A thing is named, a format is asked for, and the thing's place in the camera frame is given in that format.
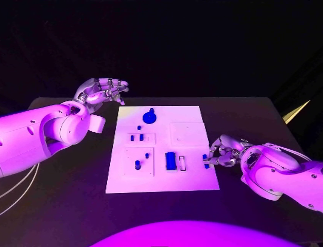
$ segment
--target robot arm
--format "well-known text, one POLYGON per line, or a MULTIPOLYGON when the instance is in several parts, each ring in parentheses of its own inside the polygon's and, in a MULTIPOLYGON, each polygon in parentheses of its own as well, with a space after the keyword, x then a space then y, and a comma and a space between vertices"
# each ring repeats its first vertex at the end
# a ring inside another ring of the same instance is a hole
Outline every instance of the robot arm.
POLYGON ((219 148, 221 156, 214 158, 212 155, 203 161, 211 165, 240 164, 241 181, 261 197, 276 201, 286 194, 300 205, 323 213, 323 162, 312 161, 274 144, 254 146, 228 135, 222 135, 214 145, 211 153, 219 148), (299 163, 281 149, 307 161, 299 163))
POLYGON ((103 132, 105 119, 92 113, 105 101, 124 104, 118 93, 127 86, 120 80, 90 79, 74 100, 0 118, 0 178, 78 144, 88 130, 103 132))

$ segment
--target robotic hand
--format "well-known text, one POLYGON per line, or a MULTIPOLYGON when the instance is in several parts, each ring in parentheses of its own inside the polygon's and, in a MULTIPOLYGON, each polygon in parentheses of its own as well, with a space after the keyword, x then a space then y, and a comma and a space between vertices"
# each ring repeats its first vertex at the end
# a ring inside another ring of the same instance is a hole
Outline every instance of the robotic hand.
POLYGON ((300 205, 323 213, 323 162, 312 161, 303 154, 271 143, 255 146, 228 135, 214 142, 203 162, 228 167, 240 164, 241 181, 261 197, 276 201, 286 194, 300 205), (281 150, 300 156, 306 162, 299 163, 281 150))
POLYGON ((0 118, 0 178, 78 144, 88 130, 103 132, 105 119, 92 113, 105 101, 124 104, 121 91, 128 91, 127 82, 90 79, 71 101, 0 118))

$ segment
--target purple light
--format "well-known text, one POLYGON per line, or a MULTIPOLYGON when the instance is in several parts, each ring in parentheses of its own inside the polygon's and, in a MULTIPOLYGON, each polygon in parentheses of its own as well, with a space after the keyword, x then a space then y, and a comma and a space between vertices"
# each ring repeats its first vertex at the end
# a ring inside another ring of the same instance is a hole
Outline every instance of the purple light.
POLYGON ((92 245, 92 247, 104 246, 294 247, 297 245, 234 225, 203 221, 166 221, 137 226, 92 245))

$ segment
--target black table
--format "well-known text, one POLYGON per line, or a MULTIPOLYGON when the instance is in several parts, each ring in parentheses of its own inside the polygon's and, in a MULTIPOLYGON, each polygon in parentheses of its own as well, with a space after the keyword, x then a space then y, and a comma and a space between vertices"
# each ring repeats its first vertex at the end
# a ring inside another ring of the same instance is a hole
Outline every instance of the black table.
MULTIPOLYGON (((38 98, 30 109, 68 99, 38 98)), ((199 105, 212 143, 222 133, 254 144, 271 142, 296 151, 299 144, 268 98, 126 98, 126 105, 199 105)), ((0 246, 88 246, 114 233, 147 223, 202 220, 240 225, 293 242, 323 241, 323 214, 291 198, 261 198, 241 182, 240 167, 218 166, 221 190, 105 194, 118 103, 97 115, 101 134, 41 164, 33 186, 0 216, 0 246)), ((0 179, 0 194, 28 171, 0 179)), ((0 211, 17 199, 29 181, 0 199, 0 211)))

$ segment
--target white board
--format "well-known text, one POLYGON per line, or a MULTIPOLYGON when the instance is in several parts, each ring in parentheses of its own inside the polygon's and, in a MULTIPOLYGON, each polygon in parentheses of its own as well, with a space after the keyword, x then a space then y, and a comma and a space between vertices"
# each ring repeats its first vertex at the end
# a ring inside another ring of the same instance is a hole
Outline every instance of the white board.
POLYGON ((206 169, 202 161, 208 152, 208 135, 198 106, 120 107, 105 193, 218 190, 215 169, 206 169), (154 108, 157 119, 153 124, 146 124, 143 114, 150 108, 154 108), (176 153, 176 171, 166 170, 167 152, 176 153), (140 170, 136 170, 136 160, 140 161, 140 170))

